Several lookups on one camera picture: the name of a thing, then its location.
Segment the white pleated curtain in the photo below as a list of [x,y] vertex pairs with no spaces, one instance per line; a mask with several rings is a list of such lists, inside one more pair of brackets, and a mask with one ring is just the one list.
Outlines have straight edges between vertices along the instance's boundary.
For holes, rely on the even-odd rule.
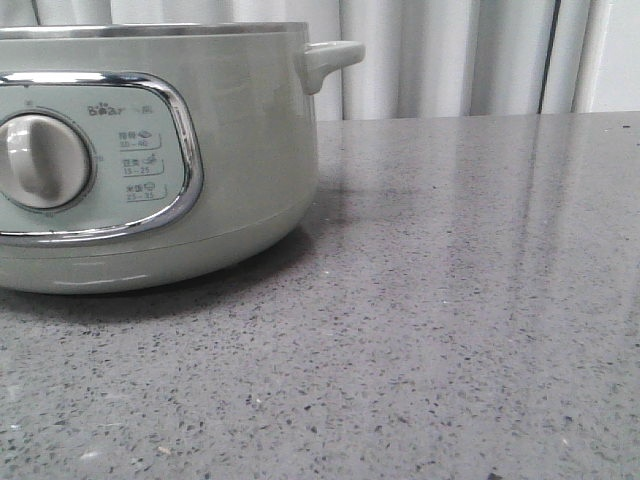
[[635,1],[5,1],[3,26],[298,21],[356,40],[323,120],[635,111]]

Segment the pale green electric pot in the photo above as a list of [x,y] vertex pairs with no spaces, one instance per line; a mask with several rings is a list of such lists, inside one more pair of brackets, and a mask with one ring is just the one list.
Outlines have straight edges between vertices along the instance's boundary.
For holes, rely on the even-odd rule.
[[364,55],[295,22],[3,28],[2,286],[129,291],[270,247],[315,195],[313,97]]

